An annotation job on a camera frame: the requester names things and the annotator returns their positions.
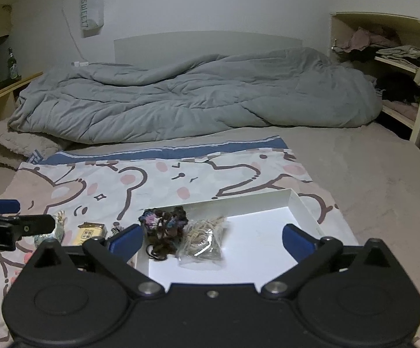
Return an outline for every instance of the built-in shelf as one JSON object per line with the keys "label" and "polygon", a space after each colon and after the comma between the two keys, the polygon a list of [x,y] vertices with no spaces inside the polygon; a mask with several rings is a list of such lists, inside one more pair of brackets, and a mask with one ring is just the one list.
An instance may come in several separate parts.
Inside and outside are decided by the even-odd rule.
{"label": "built-in shelf", "polygon": [[10,94],[12,91],[21,88],[24,85],[27,85],[28,83],[30,83],[32,80],[34,80],[36,77],[39,77],[42,74],[42,72],[36,73],[35,75],[32,75],[30,77],[27,78],[23,78],[22,80],[15,82],[9,86],[7,86],[6,88],[0,90],[0,98],[2,96],[8,95]]}
{"label": "built-in shelf", "polygon": [[416,74],[416,72],[417,72],[417,69],[414,69],[412,67],[409,67],[408,65],[400,64],[397,61],[392,61],[392,60],[389,60],[389,59],[384,59],[384,58],[379,57],[379,56],[376,56],[374,58],[374,60],[385,62],[386,64],[393,65],[394,67],[401,68],[401,69],[406,70],[406,71],[411,72],[411,73],[415,73]]}
{"label": "built-in shelf", "polygon": [[383,106],[383,112],[387,113],[387,115],[392,116],[394,119],[410,127],[411,129],[413,129],[415,126],[415,122],[413,120],[408,119],[406,116],[403,116],[401,113],[398,113],[397,111],[392,110],[391,108],[387,106]]}

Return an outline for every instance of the shelf board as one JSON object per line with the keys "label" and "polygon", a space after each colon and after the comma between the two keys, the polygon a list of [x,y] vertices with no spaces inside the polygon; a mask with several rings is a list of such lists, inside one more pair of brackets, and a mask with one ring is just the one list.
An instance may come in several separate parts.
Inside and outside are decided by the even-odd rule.
{"label": "shelf board", "polygon": [[364,25],[378,24],[392,27],[398,32],[410,32],[420,36],[420,18],[400,16],[398,14],[372,13],[372,12],[336,12],[332,15],[337,16],[353,29]]}
{"label": "shelf board", "polygon": [[30,77],[27,78],[23,78],[22,80],[11,84],[10,86],[7,86],[6,88],[0,90],[0,97],[3,97],[4,95],[9,94],[10,92],[12,92],[13,90],[16,90],[18,88],[21,88],[24,85],[27,85],[28,83],[30,83],[34,78],[39,77],[42,74],[42,72],[36,73],[35,75],[32,75]]}
{"label": "shelf board", "polygon": [[403,123],[407,127],[410,127],[413,129],[415,126],[415,122],[411,119],[408,119],[406,116],[403,116],[401,113],[398,113],[395,110],[392,110],[391,108],[387,106],[383,106],[383,112],[387,113],[387,115],[392,116],[394,119],[397,119],[399,122]]}
{"label": "shelf board", "polygon": [[388,59],[383,59],[382,57],[379,57],[379,56],[376,56],[374,58],[374,60],[385,62],[386,64],[393,65],[394,67],[404,69],[404,70],[406,70],[408,72],[411,72],[411,73],[414,73],[414,74],[416,74],[416,72],[418,71],[417,69],[413,69],[412,67],[409,67],[407,65],[400,64],[400,63],[398,63],[396,61],[392,61],[392,60],[388,60]]}

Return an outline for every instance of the headboard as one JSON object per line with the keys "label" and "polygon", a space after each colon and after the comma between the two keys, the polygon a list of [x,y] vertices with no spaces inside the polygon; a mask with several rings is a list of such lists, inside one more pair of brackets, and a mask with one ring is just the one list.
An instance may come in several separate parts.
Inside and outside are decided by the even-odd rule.
{"label": "headboard", "polygon": [[238,31],[178,31],[114,41],[118,64],[151,69],[199,55],[241,55],[301,47],[300,39]]}

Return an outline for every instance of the wooden cabinet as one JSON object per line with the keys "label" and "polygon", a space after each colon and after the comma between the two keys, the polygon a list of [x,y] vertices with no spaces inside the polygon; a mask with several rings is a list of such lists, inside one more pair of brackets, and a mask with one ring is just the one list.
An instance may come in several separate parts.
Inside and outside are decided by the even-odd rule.
{"label": "wooden cabinet", "polygon": [[[331,52],[330,56],[338,60],[338,55],[332,48],[336,43],[344,42],[359,28],[371,29],[381,25],[394,29],[400,37],[402,45],[412,45],[420,49],[420,19],[373,12],[337,12],[331,15]],[[365,74],[380,77],[390,72],[400,71],[414,76],[414,69],[393,63],[385,59],[374,58],[365,63],[353,62],[353,66]],[[383,112],[411,130],[410,141],[420,148],[420,103],[417,117],[413,121],[401,113],[384,106]]]}

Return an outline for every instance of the small box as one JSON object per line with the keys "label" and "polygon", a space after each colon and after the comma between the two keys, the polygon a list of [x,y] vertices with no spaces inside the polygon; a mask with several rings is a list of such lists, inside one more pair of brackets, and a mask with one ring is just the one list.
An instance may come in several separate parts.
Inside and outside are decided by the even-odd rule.
{"label": "small box", "polygon": [[78,226],[76,238],[73,245],[82,245],[85,241],[92,237],[104,237],[107,235],[107,229],[104,224],[97,224],[95,222],[85,222]]}

